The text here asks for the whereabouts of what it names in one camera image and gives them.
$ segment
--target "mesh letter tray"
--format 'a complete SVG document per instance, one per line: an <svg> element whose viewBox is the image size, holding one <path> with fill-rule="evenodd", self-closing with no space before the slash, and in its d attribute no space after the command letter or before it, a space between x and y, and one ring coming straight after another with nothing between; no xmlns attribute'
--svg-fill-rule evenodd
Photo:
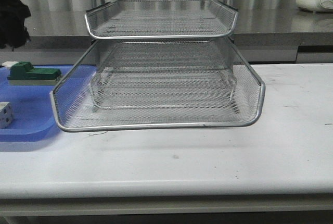
<svg viewBox="0 0 333 224"><path fill-rule="evenodd" d="M216 37L232 33L236 17L215 0L120 0L87 12L89 32L113 41L95 42L55 86L57 124L69 132L253 124L265 85Z"/></svg>

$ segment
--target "white die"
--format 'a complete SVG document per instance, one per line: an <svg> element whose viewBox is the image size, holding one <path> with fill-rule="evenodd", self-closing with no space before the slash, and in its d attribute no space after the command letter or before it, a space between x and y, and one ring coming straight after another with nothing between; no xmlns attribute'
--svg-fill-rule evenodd
<svg viewBox="0 0 333 224"><path fill-rule="evenodd" d="M9 102L0 102L0 129L7 127L13 120L11 104Z"/></svg>

